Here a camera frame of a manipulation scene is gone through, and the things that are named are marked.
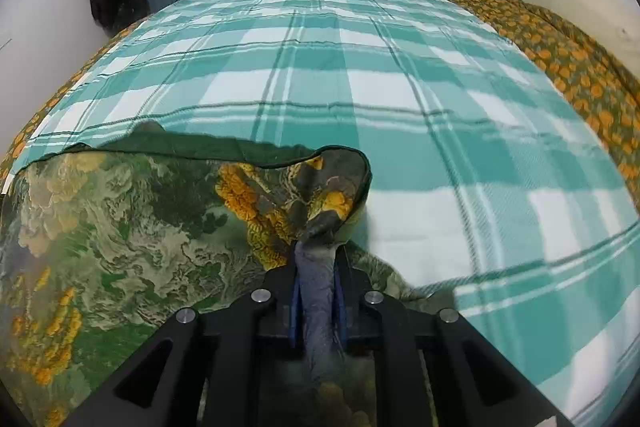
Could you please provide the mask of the green floral patterned jacket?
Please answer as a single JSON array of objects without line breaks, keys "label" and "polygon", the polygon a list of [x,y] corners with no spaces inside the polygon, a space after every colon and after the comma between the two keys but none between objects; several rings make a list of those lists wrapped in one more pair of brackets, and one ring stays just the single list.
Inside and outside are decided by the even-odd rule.
[{"label": "green floral patterned jacket", "polygon": [[416,299],[352,238],[361,213],[409,210],[393,191],[432,187],[432,140],[378,131],[354,148],[180,134],[145,121],[25,167],[1,199],[1,380],[26,421],[57,426],[185,306],[228,307],[316,241],[397,297]]}]

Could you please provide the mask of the teal white plaid blanket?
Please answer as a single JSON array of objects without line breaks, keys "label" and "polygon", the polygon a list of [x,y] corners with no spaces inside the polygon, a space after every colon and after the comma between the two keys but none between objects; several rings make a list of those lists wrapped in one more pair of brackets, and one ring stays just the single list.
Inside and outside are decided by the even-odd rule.
[{"label": "teal white plaid blanket", "polygon": [[1,178],[1,378],[39,426],[307,230],[411,308],[450,297],[577,426],[638,371],[622,176],[561,81],[447,0],[180,0],[78,72]]}]

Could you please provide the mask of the orange floral green quilt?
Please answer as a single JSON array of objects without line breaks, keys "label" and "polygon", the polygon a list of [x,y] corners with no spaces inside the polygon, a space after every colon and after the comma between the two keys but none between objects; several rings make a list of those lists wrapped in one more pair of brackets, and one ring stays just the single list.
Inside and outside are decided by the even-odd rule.
[{"label": "orange floral green quilt", "polygon": [[639,83],[559,15],[518,0],[183,0],[131,26],[58,89],[2,161],[9,179],[77,143],[154,120],[172,132],[281,145],[444,150],[453,183],[508,184],[529,152],[567,190],[639,192]]}]

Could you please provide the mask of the cream headboard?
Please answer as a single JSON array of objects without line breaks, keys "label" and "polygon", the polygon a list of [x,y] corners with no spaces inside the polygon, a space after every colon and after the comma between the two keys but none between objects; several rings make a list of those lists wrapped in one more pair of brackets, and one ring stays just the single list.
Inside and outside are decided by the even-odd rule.
[{"label": "cream headboard", "polygon": [[522,0],[568,20],[639,77],[639,10],[620,0]]}]

